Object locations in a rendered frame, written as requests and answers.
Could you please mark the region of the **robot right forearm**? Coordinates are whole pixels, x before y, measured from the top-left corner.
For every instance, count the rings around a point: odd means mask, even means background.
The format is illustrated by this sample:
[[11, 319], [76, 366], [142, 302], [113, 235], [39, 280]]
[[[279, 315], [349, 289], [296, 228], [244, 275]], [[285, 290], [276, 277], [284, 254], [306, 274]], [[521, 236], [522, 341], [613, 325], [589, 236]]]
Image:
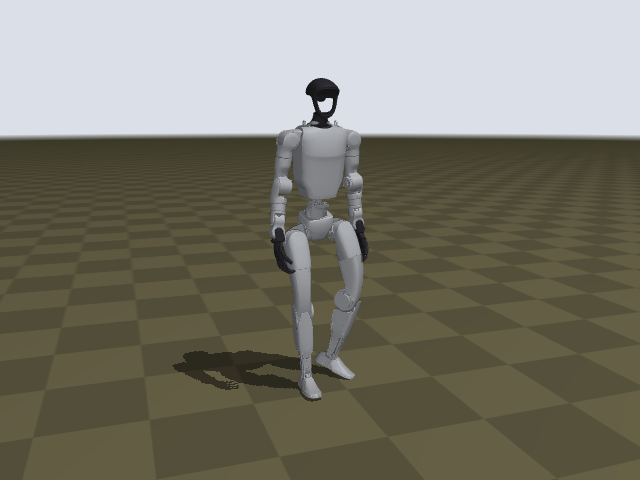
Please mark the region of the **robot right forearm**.
[[285, 216], [286, 216], [286, 204], [287, 199], [285, 196], [278, 196], [280, 188], [279, 179], [275, 178], [272, 183], [271, 193], [270, 193], [270, 203], [271, 203], [271, 214], [270, 214], [270, 223], [271, 227], [269, 230], [269, 235], [271, 238], [275, 239], [275, 229], [280, 227], [283, 229], [285, 236]]

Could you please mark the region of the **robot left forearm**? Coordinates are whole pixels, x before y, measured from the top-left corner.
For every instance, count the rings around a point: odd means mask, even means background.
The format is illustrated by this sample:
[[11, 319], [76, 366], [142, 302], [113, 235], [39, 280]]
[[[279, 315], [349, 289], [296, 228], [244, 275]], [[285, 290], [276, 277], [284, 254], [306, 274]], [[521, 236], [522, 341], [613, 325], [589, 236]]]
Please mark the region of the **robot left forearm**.
[[[362, 179], [363, 180], [363, 179]], [[362, 185], [363, 188], [363, 185]], [[351, 190], [346, 193], [348, 199], [348, 215], [349, 222], [352, 224], [353, 228], [356, 229], [356, 221], [362, 220], [364, 225], [364, 220], [362, 218], [362, 188]]]

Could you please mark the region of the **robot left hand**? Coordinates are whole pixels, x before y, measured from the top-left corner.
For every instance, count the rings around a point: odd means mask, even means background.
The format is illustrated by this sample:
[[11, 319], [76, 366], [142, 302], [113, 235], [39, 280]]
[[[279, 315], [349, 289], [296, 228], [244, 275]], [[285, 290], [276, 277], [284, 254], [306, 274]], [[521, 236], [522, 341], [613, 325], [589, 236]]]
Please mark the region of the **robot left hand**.
[[364, 228], [362, 220], [357, 220], [356, 221], [356, 229], [357, 230], [355, 230], [355, 232], [356, 232], [356, 235], [357, 235], [357, 238], [358, 238], [358, 242], [359, 242], [359, 245], [360, 245], [360, 250], [361, 250], [362, 258], [363, 258], [362, 262], [364, 262], [366, 260], [366, 258], [367, 258], [368, 249], [369, 248], [368, 248], [368, 243], [367, 243], [366, 237], [365, 237], [365, 235], [363, 233], [365, 231], [365, 228]]

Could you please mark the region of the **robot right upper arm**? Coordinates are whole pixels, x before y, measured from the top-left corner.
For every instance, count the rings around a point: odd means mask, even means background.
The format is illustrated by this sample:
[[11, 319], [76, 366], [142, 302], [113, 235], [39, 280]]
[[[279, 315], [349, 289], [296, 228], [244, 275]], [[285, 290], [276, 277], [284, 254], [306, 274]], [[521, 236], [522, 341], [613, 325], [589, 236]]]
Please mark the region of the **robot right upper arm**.
[[278, 194], [280, 195], [288, 195], [292, 191], [292, 180], [289, 180], [287, 176], [292, 163], [293, 150], [299, 146], [301, 134], [302, 131], [300, 129], [292, 129], [282, 131], [277, 136], [274, 179], [279, 179], [280, 188]]

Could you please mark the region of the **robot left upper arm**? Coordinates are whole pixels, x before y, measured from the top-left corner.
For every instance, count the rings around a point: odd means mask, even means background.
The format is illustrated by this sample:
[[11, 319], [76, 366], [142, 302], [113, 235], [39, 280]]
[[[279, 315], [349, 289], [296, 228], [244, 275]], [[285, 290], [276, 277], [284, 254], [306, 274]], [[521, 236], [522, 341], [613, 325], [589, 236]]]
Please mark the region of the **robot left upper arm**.
[[343, 178], [343, 186], [351, 191], [362, 188], [363, 180], [357, 173], [359, 166], [359, 148], [361, 145], [360, 135], [353, 130], [344, 129], [347, 134], [347, 147], [345, 156], [345, 177]]

